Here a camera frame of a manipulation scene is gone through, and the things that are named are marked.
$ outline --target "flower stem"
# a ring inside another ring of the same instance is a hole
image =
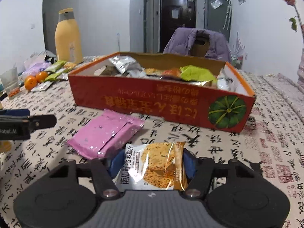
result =
[[[301,32],[302,32],[302,37],[303,37],[303,44],[304,44],[304,33],[303,33],[303,30],[302,30],[302,21],[301,21],[301,18],[300,18],[300,14],[299,14],[299,12],[297,10],[297,7],[295,5],[293,5],[293,6],[294,6],[294,9],[295,9],[295,11],[296,11],[296,13],[298,15],[298,19],[299,19],[299,23],[300,23],[300,28],[301,28]]]

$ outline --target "yellow bottle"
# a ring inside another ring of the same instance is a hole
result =
[[[81,63],[82,51],[80,32],[72,8],[59,11],[59,21],[55,31],[57,60]]]

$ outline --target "dark brown door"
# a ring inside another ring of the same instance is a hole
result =
[[[160,45],[163,52],[178,27],[195,27],[196,0],[161,0]]]

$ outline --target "green leaf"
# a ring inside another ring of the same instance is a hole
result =
[[[297,23],[295,18],[290,18],[289,21],[291,21],[292,23]]]
[[[294,31],[297,31],[297,23],[292,23],[291,24],[291,29]]]
[[[295,17],[290,18],[289,21],[292,22],[291,29],[297,31],[298,27],[297,27],[297,20],[295,19]]]

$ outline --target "pumpkin seed oat crisp packet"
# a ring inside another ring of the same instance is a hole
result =
[[[185,190],[185,142],[126,145],[125,162],[116,185],[125,190]]]

